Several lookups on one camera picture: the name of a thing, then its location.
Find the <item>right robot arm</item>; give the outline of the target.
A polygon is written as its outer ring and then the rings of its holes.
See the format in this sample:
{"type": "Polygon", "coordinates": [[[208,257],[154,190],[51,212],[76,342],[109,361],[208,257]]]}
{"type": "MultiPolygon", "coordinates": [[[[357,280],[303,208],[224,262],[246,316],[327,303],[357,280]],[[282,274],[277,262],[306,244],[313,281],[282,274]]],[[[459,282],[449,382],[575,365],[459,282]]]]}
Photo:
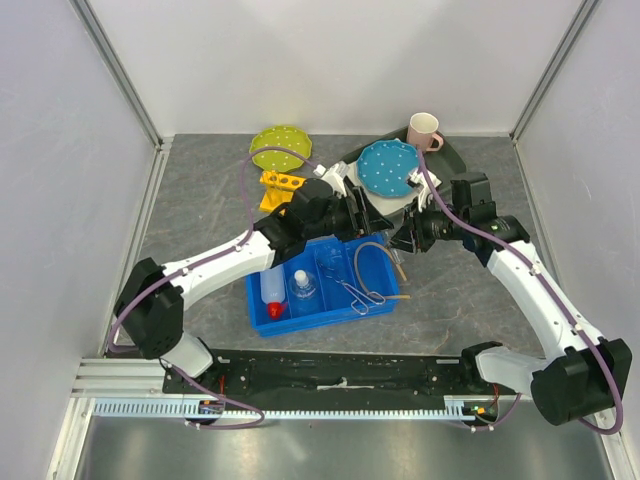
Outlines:
{"type": "Polygon", "coordinates": [[[467,392],[491,384],[533,399],[543,418],[558,426],[612,408],[615,420],[602,433],[620,430],[622,396],[632,353],[621,340],[607,340],[571,304],[540,260],[528,232],[513,216],[500,216],[485,174],[467,172],[451,180],[451,203],[429,175],[407,179],[419,190],[406,208],[394,248],[426,252],[438,241],[459,241],[505,287],[533,328],[540,358],[511,351],[499,342],[464,349],[458,381],[467,392]]]}

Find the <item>dark green tray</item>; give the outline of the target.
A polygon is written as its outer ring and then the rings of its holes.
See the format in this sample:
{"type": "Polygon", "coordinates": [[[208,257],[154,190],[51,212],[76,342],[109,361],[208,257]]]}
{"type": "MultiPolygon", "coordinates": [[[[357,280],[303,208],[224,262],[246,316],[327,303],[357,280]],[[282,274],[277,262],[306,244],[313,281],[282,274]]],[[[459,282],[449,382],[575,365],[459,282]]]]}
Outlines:
{"type": "MultiPolygon", "coordinates": [[[[356,148],[355,150],[345,154],[340,161],[343,161],[346,164],[350,164],[354,161],[358,160],[362,150],[371,145],[372,143],[379,140],[400,140],[405,142],[407,136],[408,127],[405,126],[403,128],[394,130],[392,132],[386,133],[385,135],[375,138],[374,140],[367,141],[363,146],[356,148]]],[[[456,152],[456,150],[449,145],[448,143],[444,143],[443,147],[437,152],[427,152],[424,154],[425,164],[427,169],[436,175],[441,181],[441,185],[437,188],[438,190],[448,191],[451,189],[450,179],[457,174],[464,173],[467,171],[467,167],[465,162],[462,160],[460,155],[456,152]]],[[[393,216],[385,216],[389,218],[395,218],[401,213],[397,213],[393,216]]]]}

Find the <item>metal crucible tongs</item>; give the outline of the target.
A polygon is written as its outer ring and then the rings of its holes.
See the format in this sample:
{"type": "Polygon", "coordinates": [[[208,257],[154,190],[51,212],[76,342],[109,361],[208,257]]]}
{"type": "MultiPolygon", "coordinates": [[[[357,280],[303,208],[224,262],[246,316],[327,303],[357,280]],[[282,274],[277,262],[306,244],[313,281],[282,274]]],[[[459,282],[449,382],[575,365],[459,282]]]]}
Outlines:
{"type": "Polygon", "coordinates": [[[350,307],[358,315],[367,315],[371,305],[381,306],[386,303],[386,299],[378,292],[366,293],[349,282],[346,271],[340,267],[340,263],[334,262],[331,258],[328,260],[317,258],[316,265],[324,276],[340,285],[349,294],[352,298],[350,307]]]}

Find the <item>glass flask white stopper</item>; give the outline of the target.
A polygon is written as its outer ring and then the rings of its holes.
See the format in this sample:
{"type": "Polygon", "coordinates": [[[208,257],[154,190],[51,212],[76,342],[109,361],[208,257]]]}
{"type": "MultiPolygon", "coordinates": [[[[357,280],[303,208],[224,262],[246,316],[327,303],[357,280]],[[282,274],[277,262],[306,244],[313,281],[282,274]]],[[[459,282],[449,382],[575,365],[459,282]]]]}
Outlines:
{"type": "Polygon", "coordinates": [[[310,301],[317,294],[315,278],[306,270],[298,269],[294,272],[290,287],[293,296],[300,301],[310,301]]]}

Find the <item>clear test tube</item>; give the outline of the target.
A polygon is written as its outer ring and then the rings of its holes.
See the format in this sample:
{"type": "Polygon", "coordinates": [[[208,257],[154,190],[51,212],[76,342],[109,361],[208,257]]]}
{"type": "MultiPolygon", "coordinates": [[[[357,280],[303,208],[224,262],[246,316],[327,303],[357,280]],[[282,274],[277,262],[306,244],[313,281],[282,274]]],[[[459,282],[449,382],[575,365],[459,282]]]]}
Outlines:
{"type": "Polygon", "coordinates": [[[391,238],[394,234],[393,230],[385,230],[381,233],[381,236],[384,240],[384,247],[390,252],[393,261],[396,264],[401,265],[404,262],[404,255],[401,251],[391,246],[391,238]]]}

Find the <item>wash bottle red cap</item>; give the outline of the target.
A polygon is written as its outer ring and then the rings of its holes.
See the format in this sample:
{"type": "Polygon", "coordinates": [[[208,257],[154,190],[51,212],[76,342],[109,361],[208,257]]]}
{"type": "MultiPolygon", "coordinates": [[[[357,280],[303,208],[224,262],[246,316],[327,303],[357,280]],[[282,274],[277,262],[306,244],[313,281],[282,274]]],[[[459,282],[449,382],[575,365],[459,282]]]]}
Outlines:
{"type": "Polygon", "coordinates": [[[261,300],[266,305],[268,318],[279,320],[287,307],[283,266],[278,265],[262,271],[259,279],[261,300]]]}

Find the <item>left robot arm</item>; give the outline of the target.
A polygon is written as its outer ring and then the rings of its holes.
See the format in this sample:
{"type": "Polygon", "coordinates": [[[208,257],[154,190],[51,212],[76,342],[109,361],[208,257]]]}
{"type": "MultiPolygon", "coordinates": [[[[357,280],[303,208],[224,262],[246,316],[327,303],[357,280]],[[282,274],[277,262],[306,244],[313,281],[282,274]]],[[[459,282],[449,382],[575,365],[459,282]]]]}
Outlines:
{"type": "Polygon", "coordinates": [[[220,371],[209,349],[185,330],[183,317],[191,306],[227,284],[293,259],[311,240],[333,236],[348,242],[392,227],[363,188],[351,186],[339,195],[327,182],[308,179],[290,201],[223,245],[165,265],[151,258],[138,261],[114,305],[114,326],[124,329],[144,359],[164,360],[182,370],[196,392],[211,392],[220,371]]]}

